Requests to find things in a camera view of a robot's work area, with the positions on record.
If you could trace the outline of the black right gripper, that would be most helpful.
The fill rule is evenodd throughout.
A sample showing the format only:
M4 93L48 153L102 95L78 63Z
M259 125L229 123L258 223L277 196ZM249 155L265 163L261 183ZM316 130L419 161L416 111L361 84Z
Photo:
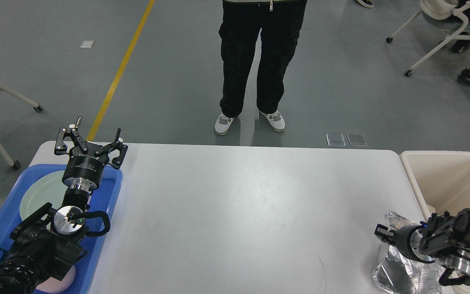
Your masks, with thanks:
M375 236L381 242L395 246L399 253L407 259L421 263L434 263L433 257L420 253L423 228L423 225L407 225L396 230L378 223L375 228Z

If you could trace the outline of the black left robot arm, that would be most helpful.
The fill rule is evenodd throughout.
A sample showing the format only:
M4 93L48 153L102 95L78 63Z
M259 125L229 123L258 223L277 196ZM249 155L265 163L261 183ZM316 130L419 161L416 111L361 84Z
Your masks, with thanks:
M62 183L67 187L62 204L45 203L22 220L9 237L9 257L0 264L0 294L30 294L49 278L61 281L88 250L84 238L98 238L111 229L107 212L90 211L90 198L100 187L106 166L119 169L128 146L117 129L107 145L84 140L74 125L60 128L54 154L69 160Z

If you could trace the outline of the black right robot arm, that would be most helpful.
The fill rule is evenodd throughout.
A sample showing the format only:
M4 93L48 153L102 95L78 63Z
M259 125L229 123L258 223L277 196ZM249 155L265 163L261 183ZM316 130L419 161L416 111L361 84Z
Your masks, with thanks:
M415 262L439 262L445 272L438 282L442 286L470 282L470 208L452 216L449 212L432 213L426 222L401 229L376 226L375 236L394 246L403 257Z

